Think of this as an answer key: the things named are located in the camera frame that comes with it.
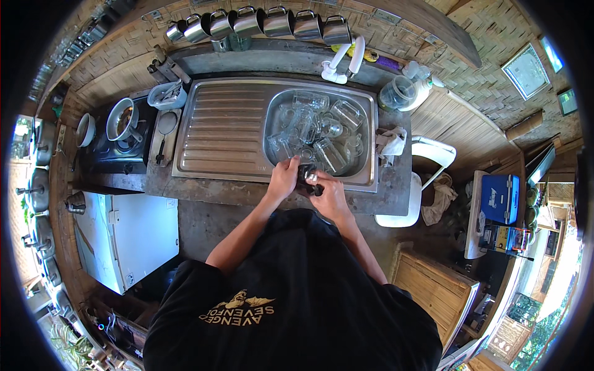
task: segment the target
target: white refrigerator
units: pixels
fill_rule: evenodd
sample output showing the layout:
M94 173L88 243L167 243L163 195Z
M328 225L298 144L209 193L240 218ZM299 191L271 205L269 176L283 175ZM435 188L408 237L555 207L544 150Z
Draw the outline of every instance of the white refrigerator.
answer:
M83 269L122 295L179 252L178 200L145 194L83 191L84 214L74 214Z

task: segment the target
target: faucet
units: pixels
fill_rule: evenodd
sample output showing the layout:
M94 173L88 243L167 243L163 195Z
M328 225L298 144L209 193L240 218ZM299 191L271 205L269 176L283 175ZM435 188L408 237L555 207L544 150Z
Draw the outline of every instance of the faucet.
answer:
M347 50L349 50L351 44L342 44L332 61L322 62L324 70L322 71L322 78L324 80L331 81L337 84L346 84L346 81L353 75L359 72L361 63L363 62L363 53L365 53L365 39L361 35L356 35L355 38L355 52L353 53L353 59L350 61L349 69L346 74L338 74L336 67L338 63L345 56Z

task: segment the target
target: stainless steel sink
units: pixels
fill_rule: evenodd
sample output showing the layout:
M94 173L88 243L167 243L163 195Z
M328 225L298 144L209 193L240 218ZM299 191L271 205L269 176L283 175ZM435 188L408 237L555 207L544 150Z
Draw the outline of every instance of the stainless steel sink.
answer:
M280 131L278 105L297 89L347 100L362 112L358 129L365 146L353 166L339 177L345 189L377 191L375 94L341 85L284 78L224 78L194 81L178 133L172 176L270 181L274 156L266 137Z

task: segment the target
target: concrete countertop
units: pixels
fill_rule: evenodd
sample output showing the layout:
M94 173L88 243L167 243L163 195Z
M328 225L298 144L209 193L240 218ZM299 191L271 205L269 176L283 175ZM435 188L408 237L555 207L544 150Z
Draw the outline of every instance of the concrete countertop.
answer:
M345 191L346 201L353 213L405 215L408 212L410 196L410 172L412 153L410 147L410 114L408 112L379 111L379 127L404 128L407 136L405 150L394 159L394 166L379 168L377 193ZM145 193L147 195L171 197L190 201L204 201L215 204L256 206L262 199L267 183L240 182L201 178L173 177L173 162L166 167L155 167L149 162ZM282 209L313 208L311 203L293 193L280 204Z
M329 47L293 40L253 40L245 52L213 53L210 45L192 46L171 54L187 73L195 79L239 76L288 77L323 81L321 62L331 59ZM346 71L348 57L339 64ZM347 86L379 93L381 87L394 77L393 71L365 62ZM410 113L385 112L378 109L379 127L392 129L401 126L408 132L405 150L394 159L394 166L378 169L378 192L346 191L346 199L353 213L406 215L410 195L412 153L410 146ZM115 188L144 191L146 194L215 204L255 206L266 193L267 183L172 177L172 166L155 167L148 163L146 175L94 175L85 177L90 183ZM312 208L304 197L293 193L281 208Z

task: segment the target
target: cutting board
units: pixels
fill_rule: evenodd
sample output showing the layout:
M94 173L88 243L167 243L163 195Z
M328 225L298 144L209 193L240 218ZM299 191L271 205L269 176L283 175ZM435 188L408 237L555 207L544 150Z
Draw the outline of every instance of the cutting board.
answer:
M159 119L163 116L166 112L173 112L178 117L177 123L175 127L171 131L171 133L167 135L163 135L159 132ZM166 167L171 160L173 160L173 151L175 149L175 139L178 136L178 129L179 129L179 121L182 118L182 110L181 109L171 109L165 111L159 111L157 114L157 118L154 123L154 133L153 133L153 142L150 146L150 152L148 155L148 160L156 167ZM159 164L157 164L156 157L159 154L159 150L161 148L161 143L165 140L165 146L163 147L163 156L164 158L161 160Z

